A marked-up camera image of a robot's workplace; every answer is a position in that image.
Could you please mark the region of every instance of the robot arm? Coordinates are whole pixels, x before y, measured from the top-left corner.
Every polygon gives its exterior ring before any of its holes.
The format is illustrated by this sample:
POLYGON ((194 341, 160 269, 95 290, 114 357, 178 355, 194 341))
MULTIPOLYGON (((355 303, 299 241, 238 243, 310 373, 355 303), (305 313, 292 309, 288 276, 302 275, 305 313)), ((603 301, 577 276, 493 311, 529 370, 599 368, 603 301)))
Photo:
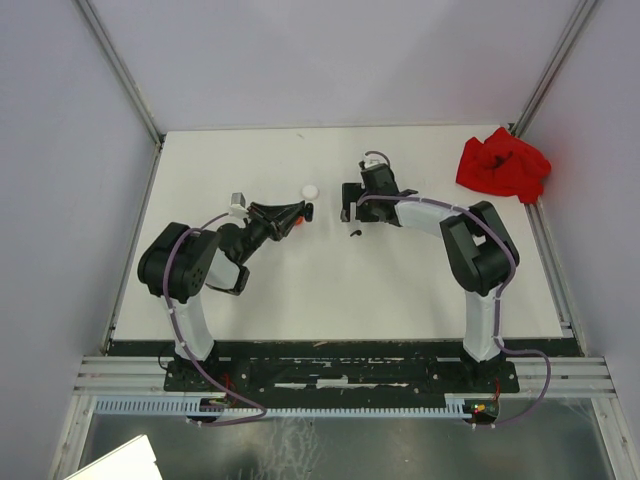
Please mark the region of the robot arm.
MULTIPOLYGON (((466 331, 463 347, 476 363, 498 356, 494 341, 495 302, 497 288, 509 275, 509 261, 504 252, 468 217, 450 208, 408 200, 413 190, 400 192, 388 163, 361 162, 363 183, 342 186, 341 218, 353 216, 364 223, 385 222, 398 227, 411 227, 442 238, 453 276, 465 290, 466 331), (397 202, 367 200, 357 206, 365 195, 398 197, 397 202)), ((469 208, 480 218, 513 254, 516 264, 519 255, 493 205, 480 202, 469 208)))
MULTIPOLYGON (((240 202, 244 208, 244 197, 240 202)), ((180 332, 198 360, 206 359, 214 344, 202 309, 202 288, 207 286, 240 295, 249 279, 249 269, 244 263, 268 238, 279 242, 288 236, 301 217, 310 222, 313 204, 266 206, 252 203, 244 212, 244 227, 227 223, 216 232, 204 230, 189 235, 178 249, 171 267, 169 296, 173 300, 180 332)), ((162 298, 164 271, 171 250, 187 230, 187 225, 170 223, 138 264, 138 279, 158 297, 167 316, 169 312, 162 298)), ((176 353, 189 358, 177 338, 176 353)))

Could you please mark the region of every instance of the red cloth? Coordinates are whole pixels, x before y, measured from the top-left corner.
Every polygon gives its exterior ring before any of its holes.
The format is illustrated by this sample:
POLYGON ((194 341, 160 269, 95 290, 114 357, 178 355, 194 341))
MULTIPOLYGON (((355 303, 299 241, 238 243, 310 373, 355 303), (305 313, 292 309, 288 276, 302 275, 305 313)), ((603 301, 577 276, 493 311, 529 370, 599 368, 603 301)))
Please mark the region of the red cloth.
POLYGON ((484 144, 473 137, 467 141, 456 182, 476 192, 535 203, 543 192, 542 179, 551 164, 531 145, 500 127, 484 144))

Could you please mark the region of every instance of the white wall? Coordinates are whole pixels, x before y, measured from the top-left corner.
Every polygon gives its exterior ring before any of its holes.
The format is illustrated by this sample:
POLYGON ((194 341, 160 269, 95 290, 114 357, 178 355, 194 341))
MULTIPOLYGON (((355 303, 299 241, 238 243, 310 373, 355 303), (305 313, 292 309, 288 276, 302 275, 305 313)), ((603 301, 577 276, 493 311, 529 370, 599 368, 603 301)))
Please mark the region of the white wall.
POLYGON ((640 2, 602 3, 525 139, 553 164, 551 234, 640 445, 640 2))
POLYGON ((163 131, 506 123, 576 0, 94 0, 163 131))
POLYGON ((153 145, 69 0, 0 5, 0 478, 43 479, 153 145))

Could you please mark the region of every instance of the white bottle cap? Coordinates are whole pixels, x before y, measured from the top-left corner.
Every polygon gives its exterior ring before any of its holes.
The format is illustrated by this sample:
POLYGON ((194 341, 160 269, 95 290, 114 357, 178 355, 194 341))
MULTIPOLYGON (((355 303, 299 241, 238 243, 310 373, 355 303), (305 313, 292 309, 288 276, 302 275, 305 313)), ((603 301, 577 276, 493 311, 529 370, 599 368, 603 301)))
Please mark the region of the white bottle cap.
POLYGON ((320 195, 320 190, 315 185, 305 185, 302 187, 302 198, 307 201, 315 200, 320 195))

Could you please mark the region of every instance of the white table surface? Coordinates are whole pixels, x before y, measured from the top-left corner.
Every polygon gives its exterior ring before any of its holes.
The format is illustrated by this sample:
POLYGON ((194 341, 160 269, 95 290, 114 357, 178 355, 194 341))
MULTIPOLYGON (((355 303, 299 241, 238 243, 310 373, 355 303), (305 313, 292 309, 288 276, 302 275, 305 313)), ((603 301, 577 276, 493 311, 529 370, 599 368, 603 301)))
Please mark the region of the white table surface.
POLYGON ((247 202, 293 203, 320 189, 312 223, 280 243, 268 240, 247 262, 239 297, 203 292, 219 340, 456 339, 465 302, 444 245, 390 225, 340 222, 341 184, 360 181, 362 152, 391 157, 400 189, 471 205, 496 206, 521 263, 504 294, 503 335, 561 337, 559 320, 523 205, 455 183, 464 143, 496 125, 221 130, 168 134, 117 321, 116 340, 170 339, 161 304, 136 277, 140 256, 171 222, 199 226, 226 211, 233 192, 247 202))

